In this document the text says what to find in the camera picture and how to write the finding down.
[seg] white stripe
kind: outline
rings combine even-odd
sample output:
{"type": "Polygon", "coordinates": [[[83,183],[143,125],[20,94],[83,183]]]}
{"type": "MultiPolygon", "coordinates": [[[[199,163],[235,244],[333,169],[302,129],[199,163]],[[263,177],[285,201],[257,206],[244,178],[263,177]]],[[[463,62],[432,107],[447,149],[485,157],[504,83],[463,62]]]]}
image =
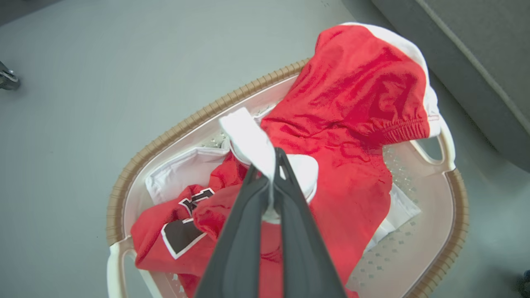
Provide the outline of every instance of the white stripe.
{"type": "Polygon", "coordinates": [[[348,22],[341,25],[365,27],[375,37],[382,39],[398,48],[423,69],[426,82],[425,94],[423,95],[423,108],[425,109],[425,113],[427,114],[427,120],[429,123],[429,137],[439,135],[441,131],[441,123],[440,112],[438,110],[438,98],[436,97],[436,93],[430,86],[427,63],[425,62],[425,58],[421,54],[420,49],[410,40],[407,40],[406,38],[382,27],[355,22],[348,22]]]}
{"type": "Polygon", "coordinates": [[[183,254],[185,254],[188,250],[191,249],[192,246],[194,246],[195,244],[197,244],[197,242],[199,242],[199,240],[201,240],[204,236],[206,236],[206,233],[203,233],[201,234],[200,236],[198,236],[197,238],[195,238],[190,244],[188,244],[188,246],[186,246],[183,250],[179,251],[178,253],[175,252],[173,250],[173,248],[171,247],[171,244],[169,243],[169,241],[167,240],[167,237],[166,237],[166,234],[165,234],[165,227],[167,226],[167,224],[165,224],[163,227],[162,227],[162,239],[164,240],[164,244],[166,244],[166,247],[167,247],[167,250],[169,251],[169,253],[171,254],[171,256],[173,257],[173,259],[178,259],[180,258],[183,254]]]}

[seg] basket rim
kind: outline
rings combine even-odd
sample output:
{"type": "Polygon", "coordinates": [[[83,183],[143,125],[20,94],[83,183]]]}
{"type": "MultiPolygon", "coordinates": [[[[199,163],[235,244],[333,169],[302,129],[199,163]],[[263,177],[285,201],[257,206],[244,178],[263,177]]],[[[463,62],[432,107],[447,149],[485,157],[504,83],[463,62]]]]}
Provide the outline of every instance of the basket rim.
{"type": "MultiPolygon", "coordinates": [[[[309,58],[285,66],[258,78],[217,99],[184,119],[138,152],[125,166],[112,188],[107,206],[107,243],[112,246],[125,238],[123,215],[130,188],[141,170],[166,148],[187,133],[209,121],[234,104],[289,77],[298,75],[309,58]]],[[[453,194],[454,216],[451,232],[440,254],[431,262],[405,297],[428,297],[458,257],[469,230],[469,204],[462,175],[455,169],[445,173],[453,194]]]]}

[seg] clothing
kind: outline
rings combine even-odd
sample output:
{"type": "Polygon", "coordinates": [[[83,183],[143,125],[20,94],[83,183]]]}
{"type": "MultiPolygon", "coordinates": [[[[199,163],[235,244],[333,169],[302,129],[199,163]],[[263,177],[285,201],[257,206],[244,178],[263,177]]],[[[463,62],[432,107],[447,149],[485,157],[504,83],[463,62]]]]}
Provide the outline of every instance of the clothing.
{"type": "Polygon", "coordinates": [[[223,146],[196,147],[164,163],[145,179],[153,203],[158,205],[173,200],[175,194],[191,184],[208,185],[209,174],[224,161],[229,151],[223,146]]]}
{"type": "MultiPolygon", "coordinates": [[[[376,26],[343,24],[320,34],[315,56],[261,123],[274,146],[317,160],[310,210],[343,284],[390,207],[392,176],[382,146],[440,132],[436,95],[428,82],[425,61],[411,42],[376,26]]],[[[189,213],[179,202],[206,187],[190,187],[176,200],[142,213],[131,229],[137,267],[196,276],[190,283],[181,280],[193,297],[245,174],[231,153],[212,172],[207,187],[215,194],[192,211],[194,225],[207,236],[180,255],[174,251],[177,259],[164,243],[162,228],[186,229],[189,222],[169,223],[186,219],[189,213]]],[[[282,294],[279,235],[278,225],[263,223],[262,298],[282,294]]]]}

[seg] white cloth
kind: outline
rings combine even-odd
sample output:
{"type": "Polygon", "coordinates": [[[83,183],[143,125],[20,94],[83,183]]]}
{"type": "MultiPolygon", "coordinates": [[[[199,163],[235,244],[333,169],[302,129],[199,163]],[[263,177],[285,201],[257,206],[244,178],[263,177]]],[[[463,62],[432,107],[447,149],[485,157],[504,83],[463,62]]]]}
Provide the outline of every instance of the white cloth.
{"type": "Polygon", "coordinates": [[[381,239],[397,230],[411,218],[420,214],[420,212],[420,208],[396,184],[392,183],[392,189],[390,190],[390,210],[366,246],[365,252],[372,249],[381,239]]]}
{"type": "Polygon", "coordinates": [[[270,181],[276,171],[276,153],[267,134],[246,108],[222,117],[221,128],[232,142],[239,158],[252,163],[270,181]]]}
{"type": "Polygon", "coordinates": [[[188,185],[208,185],[210,173],[228,152],[227,148],[197,147],[164,163],[145,180],[153,203],[157,205],[177,198],[188,185]]]}

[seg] gray floor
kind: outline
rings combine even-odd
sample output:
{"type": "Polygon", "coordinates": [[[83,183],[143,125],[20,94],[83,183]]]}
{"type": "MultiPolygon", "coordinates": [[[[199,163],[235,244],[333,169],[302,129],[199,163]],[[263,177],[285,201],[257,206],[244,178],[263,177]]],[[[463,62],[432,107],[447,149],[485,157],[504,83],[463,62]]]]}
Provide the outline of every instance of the gray floor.
{"type": "MultiPolygon", "coordinates": [[[[366,0],[64,0],[0,27],[0,296],[106,296],[107,197],[144,145],[220,95],[311,56],[320,31],[389,24],[366,0]]],[[[433,297],[517,297],[530,174],[499,157],[432,78],[471,212],[433,297]]],[[[148,297],[131,263],[131,297],[148,297]]]]}

